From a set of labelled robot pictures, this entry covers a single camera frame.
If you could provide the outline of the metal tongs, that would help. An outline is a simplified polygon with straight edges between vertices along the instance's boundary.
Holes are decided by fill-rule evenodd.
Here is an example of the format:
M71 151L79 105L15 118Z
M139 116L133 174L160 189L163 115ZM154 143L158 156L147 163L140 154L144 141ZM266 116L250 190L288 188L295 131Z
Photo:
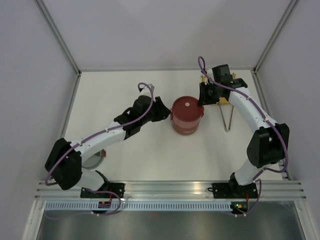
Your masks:
M218 109L219 109L219 112L220 112L220 116L221 116L221 119L222 119L224 131L226 133L228 133L231 130L231 127L232 127L234 106L230 105L230 113L229 113L228 118L226 118L226 116L224 114L224 110L223 110L224 105L219 103L217 106L218 106Z

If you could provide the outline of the red steel bowl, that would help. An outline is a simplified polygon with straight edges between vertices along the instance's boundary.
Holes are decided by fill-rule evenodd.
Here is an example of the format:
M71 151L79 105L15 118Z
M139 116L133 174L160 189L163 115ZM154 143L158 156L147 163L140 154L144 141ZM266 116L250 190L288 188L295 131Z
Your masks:
M172 104L170 120L181 128L190 129L200 123L204 113L204 107L198 106L195 97L181 96Z
M174 122L172 121L172 127L173 129L180 135L188 136L194 134L198 127L200 122L194 121L194 122Z

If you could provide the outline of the red lid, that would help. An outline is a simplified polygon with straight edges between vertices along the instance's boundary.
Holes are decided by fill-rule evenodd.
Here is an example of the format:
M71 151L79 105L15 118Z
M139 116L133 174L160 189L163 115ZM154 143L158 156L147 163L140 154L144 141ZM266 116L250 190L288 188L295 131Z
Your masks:
M173 102L171 112L178 120L193 122L204 115L204 107L198 106L198 100L195 97L181 96Z

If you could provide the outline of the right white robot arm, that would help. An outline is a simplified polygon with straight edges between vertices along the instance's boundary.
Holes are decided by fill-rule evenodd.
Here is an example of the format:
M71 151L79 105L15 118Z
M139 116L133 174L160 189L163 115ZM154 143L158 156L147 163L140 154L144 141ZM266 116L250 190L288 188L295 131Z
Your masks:
M234 78L227 64L212 68L212 76L204 64L200 70L207 80L199 84L198 105L220 105L225 99L238 110L252 132L246 161L231 174L228 183L214 183L209 191L216 199L256 199L259 194L255 181L264 171L283 173L288 168L290 129L262 109L247 83Z

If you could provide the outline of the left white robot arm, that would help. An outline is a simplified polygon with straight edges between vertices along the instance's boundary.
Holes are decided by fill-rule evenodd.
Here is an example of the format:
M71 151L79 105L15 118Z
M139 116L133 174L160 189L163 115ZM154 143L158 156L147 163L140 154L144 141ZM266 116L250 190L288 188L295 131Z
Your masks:
M98 198L106 197L110 181L100 171L87 169L83 164L106 147L137 134L145 124L165 120L170 114L159 96L141 95L106 128L73 141L58 139L44 165L54 180L52 185L58 185L63 191L78 186Z

